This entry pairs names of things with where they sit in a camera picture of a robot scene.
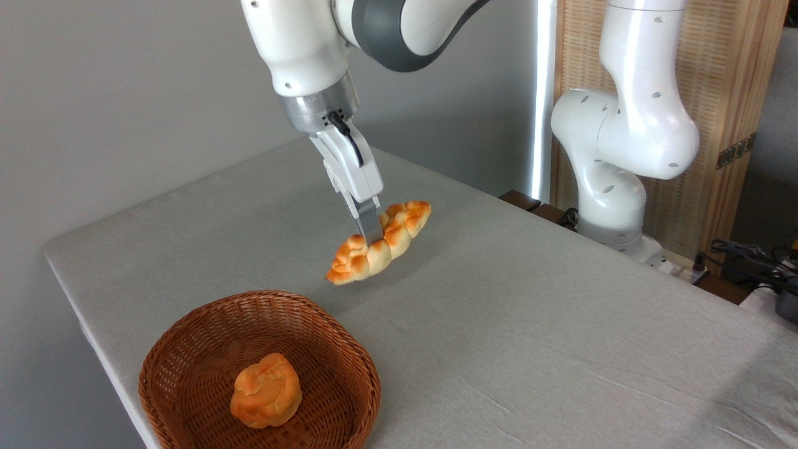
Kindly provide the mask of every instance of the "wooden panel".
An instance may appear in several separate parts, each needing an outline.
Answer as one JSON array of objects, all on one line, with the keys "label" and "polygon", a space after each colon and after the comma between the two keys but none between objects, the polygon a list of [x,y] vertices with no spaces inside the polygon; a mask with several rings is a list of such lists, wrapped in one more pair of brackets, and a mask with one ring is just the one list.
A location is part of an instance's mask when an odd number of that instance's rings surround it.
[{"label": "wooden panel", "polygon": [[[788,0],[691,0],[677,55],[677,81],[685,108],[698,125],[696,160],[671,181],[642,178],[643,231],[686,257],[731,233],[749,156],[716,169],[720,151],[756,130]],[[555,97],[573,87],[614,90],[599,61],[605,2],[560,0]],[[552,198],[576,206],[567,155],[553,145]]]},{"label": "wooden panel", "polygon": [[522,208],[527,212],[531,212],[540,206],[540,200],[528,197],[527,195],[519,192],[518,190],[510,190],[509,192],[499,197],[499,199],[504,201],[505,203],[514,205],[517,208]]}]

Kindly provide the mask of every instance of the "gray wall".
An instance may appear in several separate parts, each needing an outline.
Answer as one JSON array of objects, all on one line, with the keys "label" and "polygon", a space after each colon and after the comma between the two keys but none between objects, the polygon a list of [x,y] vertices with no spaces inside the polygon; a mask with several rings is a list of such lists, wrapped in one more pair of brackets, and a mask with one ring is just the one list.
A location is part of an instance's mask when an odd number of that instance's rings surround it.
[{"label": "gray wall", "polygon": [[732,238],[769,250],[793,231],[798,231],[798,29],[784,28]]},{"label": "gray wall", "polygon": [[[418,74],[355,55],[358,124],[487,192],[523,189],[532,23],[531,2],[492,2]],[[237,2],[5,0],[0,89],[0,447],[140,447],[43,244],[299,135]]]}]

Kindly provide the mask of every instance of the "braided bread roll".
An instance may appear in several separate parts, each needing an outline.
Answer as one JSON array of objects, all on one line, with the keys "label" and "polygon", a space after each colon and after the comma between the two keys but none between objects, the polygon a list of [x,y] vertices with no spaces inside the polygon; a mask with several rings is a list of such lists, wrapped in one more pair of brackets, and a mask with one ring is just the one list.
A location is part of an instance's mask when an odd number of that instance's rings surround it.
[{"label": "braided bread roll", "polygon": [[390,205],[380,214],[383,238],[371,246],[365,238],[353,235],[338,248],[327,280],[344,285],[364,280],[381,272],[407,251],[410,241],[427,224],[433,207],[427,201],[408,201]]}]

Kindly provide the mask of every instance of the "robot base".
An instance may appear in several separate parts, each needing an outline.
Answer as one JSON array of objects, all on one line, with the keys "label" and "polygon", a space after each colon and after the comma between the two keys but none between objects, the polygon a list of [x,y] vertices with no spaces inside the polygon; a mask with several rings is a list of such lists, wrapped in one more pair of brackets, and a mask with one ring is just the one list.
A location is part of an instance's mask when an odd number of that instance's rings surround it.
[{"label": "robot base", "polygon": [[665,258],[662,246],[656,240],[643,234],[629,243],[608,244],[607,247],[668,274],[674,268],[673,264]]}]

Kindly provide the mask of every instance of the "light strip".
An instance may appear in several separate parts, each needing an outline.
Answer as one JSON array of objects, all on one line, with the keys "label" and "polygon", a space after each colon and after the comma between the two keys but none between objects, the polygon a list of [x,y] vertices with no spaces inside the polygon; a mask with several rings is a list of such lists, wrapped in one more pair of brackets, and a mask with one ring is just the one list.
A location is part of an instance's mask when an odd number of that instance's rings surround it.
[{"label": "light strip", "polygon": [[532,126],[532,174],[529,192],[549,203],[551,179],[551,109],[554,99],[554,65],[557,0],[539,0],[535,24],[535,104]]}]

